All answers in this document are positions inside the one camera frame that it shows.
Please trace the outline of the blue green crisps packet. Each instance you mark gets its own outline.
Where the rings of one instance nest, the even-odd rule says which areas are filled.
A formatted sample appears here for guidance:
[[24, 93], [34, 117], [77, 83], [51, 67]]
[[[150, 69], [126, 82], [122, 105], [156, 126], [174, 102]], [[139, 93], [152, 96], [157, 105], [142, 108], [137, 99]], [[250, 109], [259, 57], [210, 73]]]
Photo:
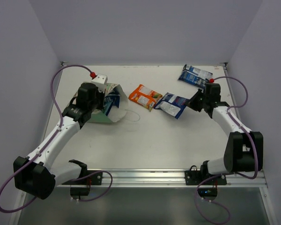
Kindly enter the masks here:
[[119, 108], [120, 95], [109, 94], [104, 99], [104, 114], [109, 115], [111, 108], [116, 106]]

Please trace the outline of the dark blue white snack packet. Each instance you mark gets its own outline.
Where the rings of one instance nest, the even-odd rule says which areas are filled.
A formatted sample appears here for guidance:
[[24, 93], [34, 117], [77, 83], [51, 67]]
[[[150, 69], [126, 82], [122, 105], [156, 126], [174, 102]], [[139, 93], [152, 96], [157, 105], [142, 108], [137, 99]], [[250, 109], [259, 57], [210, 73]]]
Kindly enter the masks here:
[[188, 99], [167, 92], [154, 106], [156, 110], [162, 110], [170, 116], [178, 119], [186, 108]]

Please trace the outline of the green printed paper bag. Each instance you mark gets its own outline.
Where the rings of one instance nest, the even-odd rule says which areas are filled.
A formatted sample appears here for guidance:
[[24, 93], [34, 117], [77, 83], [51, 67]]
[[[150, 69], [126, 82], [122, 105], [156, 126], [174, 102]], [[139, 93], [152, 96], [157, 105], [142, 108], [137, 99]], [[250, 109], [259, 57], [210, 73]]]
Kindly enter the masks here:
[[107, 83], [105, 97], [109, 94], [120, 95], [119, 108], [113, 106], [108, 116], [104, 114], [104, 107], [102, 110], [96, 109], [88, 123], [115, 123], [126, 117], [126, 113], [130, 110], [128, 109], [128, 97], [122, 87], [119, 84]]

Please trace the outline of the orange snack packet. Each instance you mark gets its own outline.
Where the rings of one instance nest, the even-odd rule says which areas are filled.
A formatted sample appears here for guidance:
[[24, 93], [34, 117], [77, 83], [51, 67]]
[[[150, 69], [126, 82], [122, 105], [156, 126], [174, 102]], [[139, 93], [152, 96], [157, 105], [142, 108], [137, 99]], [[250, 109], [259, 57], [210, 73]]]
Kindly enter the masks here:
[[151, 111], [162, 97], [162, 94], [140, 84], [128, 99]]

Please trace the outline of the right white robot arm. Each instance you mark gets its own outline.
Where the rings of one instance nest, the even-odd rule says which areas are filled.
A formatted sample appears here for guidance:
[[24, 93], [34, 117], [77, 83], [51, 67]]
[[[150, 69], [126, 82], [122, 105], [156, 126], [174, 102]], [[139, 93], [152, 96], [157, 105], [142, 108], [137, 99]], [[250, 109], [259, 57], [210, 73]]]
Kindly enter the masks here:
[[221, 101], [220, 85], [208, 83], [185, 105], [197, 112], [205, 111], [228, 137], [223, 157], [202, 163], [198, 171], [201, 182], [210, 184], [217, 177], [233, 173], [255, 179], [263, 167], [263, 135], [245, 126], [231, 112], [232, 106]]

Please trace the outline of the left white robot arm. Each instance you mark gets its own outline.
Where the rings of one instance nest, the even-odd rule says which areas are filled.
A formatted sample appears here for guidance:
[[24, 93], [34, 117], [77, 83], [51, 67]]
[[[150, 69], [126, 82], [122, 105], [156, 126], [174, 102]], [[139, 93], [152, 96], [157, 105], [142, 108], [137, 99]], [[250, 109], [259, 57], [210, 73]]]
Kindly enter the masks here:
[[93, 111], [102, 109], [106, 84], [82, 83], [64, 109], [56, 128], [27, 157], [18, 157], [14, 163], [15, 187], [40, 199], [46, 199], [60, 184], [75, 181], [83, 184], [88, 172], [85, 163], [69, 160], [64, 166], [52, 165], [67, 142], [91, 118]]

